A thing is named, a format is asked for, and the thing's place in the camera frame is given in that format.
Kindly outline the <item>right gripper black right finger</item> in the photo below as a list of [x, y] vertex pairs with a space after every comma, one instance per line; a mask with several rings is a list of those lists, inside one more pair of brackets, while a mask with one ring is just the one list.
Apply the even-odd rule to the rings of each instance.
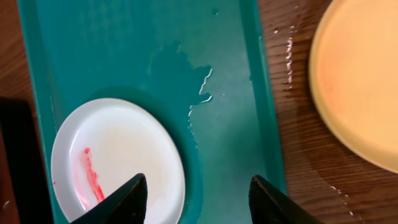
[[249, 208], [253, 224], [322, 224], [260, 175], [251, 179]]

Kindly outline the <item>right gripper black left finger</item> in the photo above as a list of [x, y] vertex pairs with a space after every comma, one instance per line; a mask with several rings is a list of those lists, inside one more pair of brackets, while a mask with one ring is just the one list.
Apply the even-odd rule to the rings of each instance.
[[147, 196], [146, 177], [138, 173], [71, 224], [143, 224]]

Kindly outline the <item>light blue plate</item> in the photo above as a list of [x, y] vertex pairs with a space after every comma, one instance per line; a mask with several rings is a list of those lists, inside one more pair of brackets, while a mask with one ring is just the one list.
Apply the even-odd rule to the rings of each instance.
[[70, 222], [88, 213], [136, 174], [148, 186], [146, 223], [177, 223], [185, 178], [177, 148], [165, 128], [128, 101], [100, 98], [73, 111], [52, 148], [57, 202]]

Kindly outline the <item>yellow plate back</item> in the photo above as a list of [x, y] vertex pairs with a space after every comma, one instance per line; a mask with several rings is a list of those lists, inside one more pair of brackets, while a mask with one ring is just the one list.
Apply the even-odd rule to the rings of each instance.
[[397, 0], [333, 0], [313, 39], [308, 78], [328, 129], [397, 172]]

